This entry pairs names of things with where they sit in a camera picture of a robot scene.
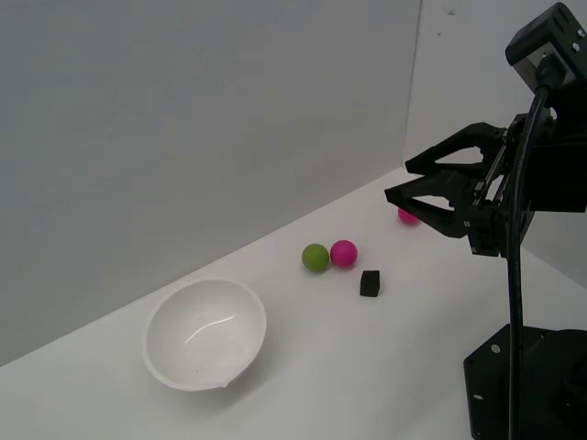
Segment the magenta ball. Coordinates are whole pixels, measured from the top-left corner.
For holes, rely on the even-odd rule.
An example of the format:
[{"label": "magenta ball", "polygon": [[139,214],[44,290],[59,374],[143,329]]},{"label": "magenta ball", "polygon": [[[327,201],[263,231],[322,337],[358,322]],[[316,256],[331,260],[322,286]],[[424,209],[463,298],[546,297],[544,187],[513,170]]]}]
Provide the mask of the magenta ball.
[{"label": "magenta ball", "polygon": [[357,247],[348,240],[337,241],[330,248],[330,260],[340,268],[349,268],[355,264],[358,255]]},{"label": "magenta ball", "polygon": [[400,220],[402,220],[407,225],[417,225],[420,223],[420,220],[418,220],[417,217],[407,213],[402,208],[398,208],[397,215],[400,217]]}]

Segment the white wall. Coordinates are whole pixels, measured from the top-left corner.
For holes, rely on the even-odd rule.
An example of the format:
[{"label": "white wall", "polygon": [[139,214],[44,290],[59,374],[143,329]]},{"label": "white wall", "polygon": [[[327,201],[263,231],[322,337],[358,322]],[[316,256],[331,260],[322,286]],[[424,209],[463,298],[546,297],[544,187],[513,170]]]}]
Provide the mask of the white wall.
[{"label": "white wall", "polygon": [[[532,93],[508,65],[504,51],[518,29],[554,3],[424,0],[405,160],[473,122],[507,127],[516,114],[527,112]],[[565,3],[587,27],[584,0]],[[587,286],[584,214],[538,213],[525,247]]]},{"label": "white wall", "polygon": [[0,364],[399,166],[418,14],[0,0]]}]

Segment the bowl rim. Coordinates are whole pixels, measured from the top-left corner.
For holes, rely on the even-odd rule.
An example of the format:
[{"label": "bowl rim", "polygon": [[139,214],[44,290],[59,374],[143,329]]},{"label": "bowl rim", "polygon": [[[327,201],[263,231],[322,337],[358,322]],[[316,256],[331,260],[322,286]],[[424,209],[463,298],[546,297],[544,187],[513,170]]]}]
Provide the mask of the bowl rim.
[{"label": "bowl rim", "polygon": [[[147,338],[149,335],[150,326],[152,324],[152,321],[153,321],[155,315],[160,310],[160,308],[167,301],[170,300],[170,298],[173,295],[175,295],[177,292],[182,291],[183,289],[187,289],[190,286],[193,286],[193,285],[201,283],[201,282],[208,282],[208,281],[228,282],[228,283],[231,283],[231,284],[238,286],[243,291],[245,291],[249,295],[249,297],[256,303],[257,308],[260,311],[260,317],[261,317],[261,321],[262,321],[261,322],[261,334],[260,334],[260,338],[257,340],[256,345],[253,348],[253,350],[240,363],[240,365],[237,368],[235,368],[235,373],[233,373],[230,377],[226,378],[225,380],[223,380],[221,382],[209,382],[209,383],[203,383],[201,385],[185,385],[182,383],[175,382],[175,381],[167,378],[166,376],[162,375],[161,373],[159,373],[157,368],[153,365],[153,363],[150,360],[149,351],[147,349]],[[232,380],[236,379],[250,365],[250,363],[254,360],[254,358],[256,358],[257,355],[259,354],[260,348],[263,345],[263,341],[265,340],[265,333],[266,332],[267,332],[267,314],[265,313],[265,307],[263,306],[263,303],[261,302],[257,293],[255,293],[255,291],[252,290],[248,285],[246,285],[240,281],[232,280],[230,278],[223,278],[223,277],[198,278],[196,280],[188,280],[186,283],[182,283],[177,288],[173,289],[173,291],[171,291],[170,293],[165,295],[165,297],[161,301],[159,301],[159,303],[157,304],[155,309],[151,312],[149,319],[147,320],[147,323],[146,323],[145,328],[143,330],[142,350],[141,351],[142,351],[143,360],[145,362],[145,365],[147,366],[147,369],[155,377],[155,379],[157,379],[159,382],[167,385],[168,387],[175,388],[176,390],[182,390],[182,391],[212,390],[214,388],[225,388]]]}]

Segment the white table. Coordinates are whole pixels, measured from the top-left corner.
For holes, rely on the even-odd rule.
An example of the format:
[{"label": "white table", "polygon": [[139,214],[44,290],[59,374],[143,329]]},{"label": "white table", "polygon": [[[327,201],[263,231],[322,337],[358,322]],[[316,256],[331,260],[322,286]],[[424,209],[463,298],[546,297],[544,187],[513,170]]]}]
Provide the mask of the white table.
[{"label": "white table", "polygon": [[[470,438],[461,363],[507,321],[505,263],[399,224],[382,191],[406,179],[395,170],[0,368],[0,437]],[[301,268],[306,244],[339,238],[360,248],[354,270]],[[526,252],[523,263],[526,323],[587,328],[587,292]],[[379,298],[359,297],[362,270],[382,271]],[[142,363],[145,320],[166,292],[208,276],[259,294],[265,344],[227,389],[167,389]]]}]

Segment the small black block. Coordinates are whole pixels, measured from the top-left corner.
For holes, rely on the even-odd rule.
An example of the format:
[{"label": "small black block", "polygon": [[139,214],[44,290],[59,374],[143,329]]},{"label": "small black block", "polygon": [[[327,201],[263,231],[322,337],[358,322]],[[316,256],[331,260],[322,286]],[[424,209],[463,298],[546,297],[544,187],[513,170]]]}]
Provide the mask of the small black block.
[{"label": "small black block", "polygon": [[378,270],[364,270],[360,277],[360,296],[376,298],[381,287]]}]

